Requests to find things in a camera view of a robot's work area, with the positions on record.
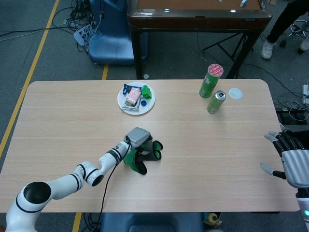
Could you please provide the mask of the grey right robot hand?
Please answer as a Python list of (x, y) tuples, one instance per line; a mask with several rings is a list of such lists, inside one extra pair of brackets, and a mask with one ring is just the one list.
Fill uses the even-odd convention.
[(283, 171), (271, 169), (261, 163), (269, 175), (287, 180), (290, 186), (302, 189), (309, 187), (309, 131), (291, 131), (281, 125), (281, 131), (269, 131), (264, 135), (279, 154)]

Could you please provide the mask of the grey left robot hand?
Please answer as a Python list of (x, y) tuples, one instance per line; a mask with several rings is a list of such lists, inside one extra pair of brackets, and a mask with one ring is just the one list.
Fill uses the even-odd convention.
[(132, 129), (124, 138), (124, 141), (128, 144), (126, 155), (132, 149), (139, 149), (143, 143), (145, 143), (151, 136), (150, 132), (139, 127)]

